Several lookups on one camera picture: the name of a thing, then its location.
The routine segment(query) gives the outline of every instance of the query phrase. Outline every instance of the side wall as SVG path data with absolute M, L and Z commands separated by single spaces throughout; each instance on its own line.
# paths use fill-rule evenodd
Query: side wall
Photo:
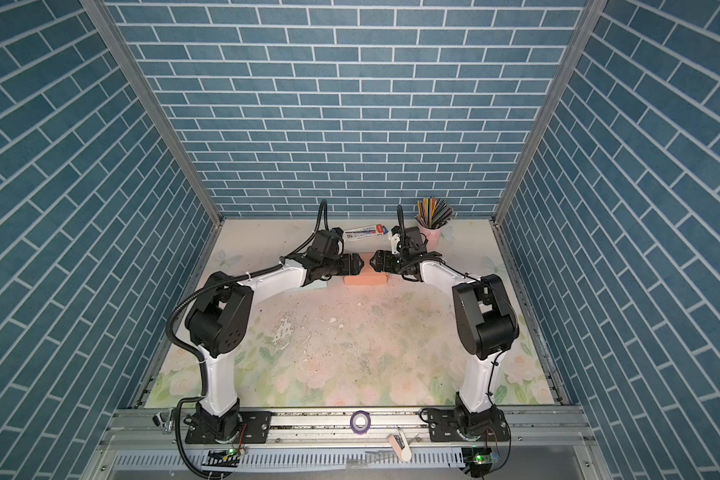
M 106 3 L 225 216 L 488 217 L 585 0 Z
M 608 2 L 503 228 L 611 472 L 720 478 L 720 2 Z
M 0 478 L 82 473 L 210 232 L 80 4 L 0 1 Z

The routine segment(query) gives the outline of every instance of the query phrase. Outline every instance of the floral tabletop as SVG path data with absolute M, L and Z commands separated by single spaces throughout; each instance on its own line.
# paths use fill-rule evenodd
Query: floral tabletop
M 348 220 L 331 224 L 360 226 Z M 228 220 L 203 281 L 214 271 L 238 274 L 267 265 L 291 243 L 306 238 L 313 226 L 308 220 Z M 241 241 L 241 231 L 258 241 Z M 377 248 L 388 248 L 386 239 L 346 246 L 355 252 Z M 437 250 L 451 265 L 472 274 L 499 274 L 518 313 L 520 337 L 502 359 L 496 403 L 552 403 L 489 223 L 453 220 Z M 235 350 L 234 382 L 242 406 L 453 404 L 470 355 L 458 339 L 450 296 L 397 276 L 390 276 L 385 286 L 345 286 L 337 278 L 320 287 L 283 293 L 254 306 L 246 337 Z M 178 334 L 188 337 L 183 326 Z M 146 407 L 171 407 L 199 391 L 196 360 L 171 346 Z

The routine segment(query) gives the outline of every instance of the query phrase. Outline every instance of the purple tape roll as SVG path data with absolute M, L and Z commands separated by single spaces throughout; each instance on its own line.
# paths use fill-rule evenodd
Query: purple tape roll
M 368 412 L 357 410 L 349 419 L 349 426 L 352 428 L 354 433 L 362 435 L 371 427 L 371 416 Z

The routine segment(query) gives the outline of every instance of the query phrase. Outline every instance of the floral tablecloth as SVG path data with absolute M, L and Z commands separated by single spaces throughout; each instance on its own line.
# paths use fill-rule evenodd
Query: floral tablecloth
M 241 222 L 255 220 L 225 224 L 205 276 L 217 270 L 237 274 L 252 270 L 251 262 L 263 261 L 252 260 L 245 251 L 251 247 L 240 245 L 235 234 L 239 230 L 233 230 L 233 225 L 240 227 Z M 455 220 L 452 224 L 438 251 L 451 250 L 452 254 L 446 255 L 452 257 L 451 264 L 474 274 L 499 274 L 518 312 L 520 337 L 501 362 L 496 403 L 552 403 L 488 222 Z M 306 237 L 311 225 L 279 227 L 303 230 Z M 464 246 L 461 244 L 467 242 L 457 240 L 477 235 L 480 254 L 466 251 L 477 250 L 477 246 Z M 354 251 L 385 248 L 383 241 L 356 243 L 358 250 Z M 352 251 L 353 244 L 347 245 Z M 188 337 L 183 326 L 179 335 Z M 345 286 L 341 279 L 334 279 L 324 288 L 284 293 L 260 302 L 254 306 L 246 337 L 235 352 L 235 386 L 242 406 L 248 407 L 451 405 L 469 360 L 456 333 L 451 297 L 430 285 L 396 276 L 391 276 L 386 286 Z M 174 406 L 179 398 L 199 391 L 196 360 L 172 346 L 146 407 Z

